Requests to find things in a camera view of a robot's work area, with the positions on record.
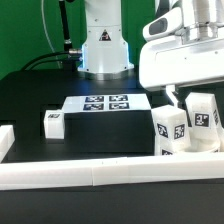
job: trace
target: white cube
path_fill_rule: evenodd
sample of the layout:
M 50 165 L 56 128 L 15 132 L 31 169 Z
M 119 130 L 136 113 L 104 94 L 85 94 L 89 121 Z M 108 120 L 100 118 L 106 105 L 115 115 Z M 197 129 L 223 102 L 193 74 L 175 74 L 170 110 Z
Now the white cube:
M 219 139 L 223 130 L 215 95 L 190 93 L 186 99 L 186 105 L 194 137 L 214 141 Z
M 45 137 L 64 139 L 64 113 L 61 110 L 47 110 L 44 117 Z
M 5 157 L 8 150 L 15 141 L 14 131 L 12 125 L 0 126 L 0 162 Z
M 170 155 L 191 146 L 186 112 L 170 105 L 152 109 L 157 155 Z

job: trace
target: white block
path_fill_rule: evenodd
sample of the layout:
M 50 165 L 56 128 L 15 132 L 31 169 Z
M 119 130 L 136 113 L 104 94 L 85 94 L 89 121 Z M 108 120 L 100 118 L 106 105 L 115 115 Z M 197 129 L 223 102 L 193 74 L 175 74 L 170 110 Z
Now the white block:
M 190 147 L 186 112 L 170 105 L 152 109 L 156 132 L 156 154 L 173 154 Z
M 219 139 L 222 125 L 214 94 L 190 93 L 186 105 L 195 138 Z
M 129 183 L 127 158 L 104 159 L 92 169 L 93 186 Z
M 47 110 L 44 117 L 45 137 L 64 139 L 64 113 L 61 110 Z
M 224 152 L 224 129 L 219 132 L 219 139 L 220 139 L 220 152 Z
M 192 128 L 188 128 L 190 133 L 190 141 L 191 146 L 187 148 L 185 151 L 178 151 L 178 152 L 164 152 L 162 155 L 173 155 L 173 154 L 181 154 L 181 155 L 195 155 L 200 153 L 217 153 L 220 152 L 220 141 L 216 140 L 205 140 L 205 139 L 196 139 L 194 137 L 194 133 Z M 157 136 L 155 136 L 155 156 L 161 155 L 159 140 Z
M 92 186 L 94 160 L 1 164 L 0 190 Z
M 64 113 L 150 110 L 146 94 L 91 95 L 66 97 Z
M 129 183 L 222 178 L 224 153 L 128 158 Z
M 0 162 L 4 159 L 6 153 L 15 141 L 12 125 L 3 125 L 0 127 Z

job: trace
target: black table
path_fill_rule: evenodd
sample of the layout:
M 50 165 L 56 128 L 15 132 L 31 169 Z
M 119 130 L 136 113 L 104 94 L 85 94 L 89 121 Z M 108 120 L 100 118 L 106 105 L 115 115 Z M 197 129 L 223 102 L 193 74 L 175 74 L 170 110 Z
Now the black table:
M 223 121 L 223 83 L 180 89 L 216 94 Z M 152 107 L 163 92 L 141 88 L 137 71 L 113 81 L 85 80 L 59 70 L 14 72 L 0 81 L 0 125 L 13 124 L 16 141 L 3 163 L 153 155 L 150 111 L 65 116 L 65 139 L 46 140 L 46 110 L 67 96 L 146 93 Z M 223 223 L 224 181 L 200 180 L 0 192 L 1 223 Z

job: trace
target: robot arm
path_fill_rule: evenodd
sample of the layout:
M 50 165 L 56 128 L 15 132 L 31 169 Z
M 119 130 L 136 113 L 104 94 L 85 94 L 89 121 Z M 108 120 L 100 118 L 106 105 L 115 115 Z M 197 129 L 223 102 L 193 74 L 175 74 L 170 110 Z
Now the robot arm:
M 143 29 L 143 37 L 147 42 L 173 34 L 183 25 L 180 1 L 156 0 L 155 10 L 156 20 Z
M 221 0 L 181 0 L 171 5 L 178 6 L 178 3 L 181 3 L 182 15 L 179 29 L 173 29 L 171 35 L 167 31 L 155 35 L 145 32 L 145 38 L 150 41 L 140 54 L 139 77 L 141 85 L 149 91 L 169 85 L 181 87 L 217 82 L 224 78 Z M 169 17 L 176 8 L 159 19 L 175 23 Z
M 82 46 L 88 78 L 116 79 L 129 63 L 128 43 L 122 37 L 121 0 L 85 0 L 87 40 Z

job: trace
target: black cable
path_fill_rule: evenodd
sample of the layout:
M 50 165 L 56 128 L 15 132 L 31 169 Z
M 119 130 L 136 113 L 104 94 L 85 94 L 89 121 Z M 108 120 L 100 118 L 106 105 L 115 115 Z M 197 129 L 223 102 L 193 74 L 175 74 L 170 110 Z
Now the black cable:
M 21 71 L 24 71 L 26 70 L 30 65 L 32 65 L 34 62 L 36 61 L 39 61 L 41 59 L 45 59 L 45 58 L 49 58 L 49 57 L 53 57 L 53 56 L 58 56 L 58 55 L 64 55 L 64 54 L 69 54 L 69 51 L 61 51 L 61 52 L 55 52 L 55 53 L 50 53 L 50 54 L 45 54 L 45 55 L 42 55 L 40 57 L 37 57 L 33 60 L 31 60 L 30 62 L 28 62 L 26 65 L 24 65 L 22 68 L 21 68 Z
M 69 28 L 68 28 L 68 19 L 67 19 L 67 12 L 65 7 L 65 1 L 59 0 L 59 7 L 61 11 L 61 21 L 62 21 L 62 28 L 63 28 L 63 35 L 64 35 L 64 50 L 68 51 L 72 48 L 72 42 L 70 39 Z
M 32 70 L 36 66 L 44 63 L 50 63 L 50 62 L 63 62 L 63 61 L 80 61 L 79 58 L 71 58 L 71 59 L 54 59 L 54 60 L 46 60 L 46 61 L 40 61 L 34 64 L 32 67 L 29 68 L 29 70 Z

